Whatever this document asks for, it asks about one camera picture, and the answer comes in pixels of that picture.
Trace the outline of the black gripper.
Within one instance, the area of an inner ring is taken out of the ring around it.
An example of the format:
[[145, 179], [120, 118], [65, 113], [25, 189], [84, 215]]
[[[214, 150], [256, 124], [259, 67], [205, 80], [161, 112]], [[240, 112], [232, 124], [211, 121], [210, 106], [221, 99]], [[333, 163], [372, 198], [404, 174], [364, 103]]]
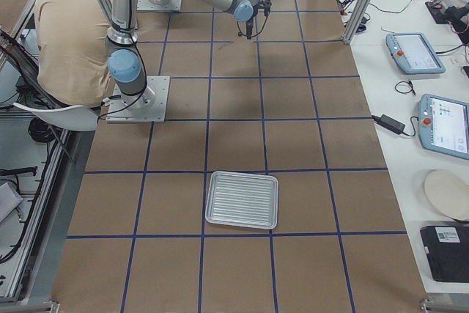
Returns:
[[245, 36], [248, 40], [250, 40], [253, 36], [253, 27], [254, 27], [254, 20], [255, 15], [252, 15], [246, 22], [245, 22]]

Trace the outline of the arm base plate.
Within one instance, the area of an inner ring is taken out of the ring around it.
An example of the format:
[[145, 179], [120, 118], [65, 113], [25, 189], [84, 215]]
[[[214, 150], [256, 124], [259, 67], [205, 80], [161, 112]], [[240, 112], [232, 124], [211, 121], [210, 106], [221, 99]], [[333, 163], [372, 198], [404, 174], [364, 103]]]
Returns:
[[139, 0], [139, 12], [180, 12], [182, 0]]
[[147, 88], [139, 100], [130, 105], [136, 98], [122, 95], [117, 84], [114, 85], [114, 95], [119, 99], [112, 100], [109, 114], [106, 115], [108, 123], [140, 123], [164, 122], [169, 94], [169, 76], [147, 76]]

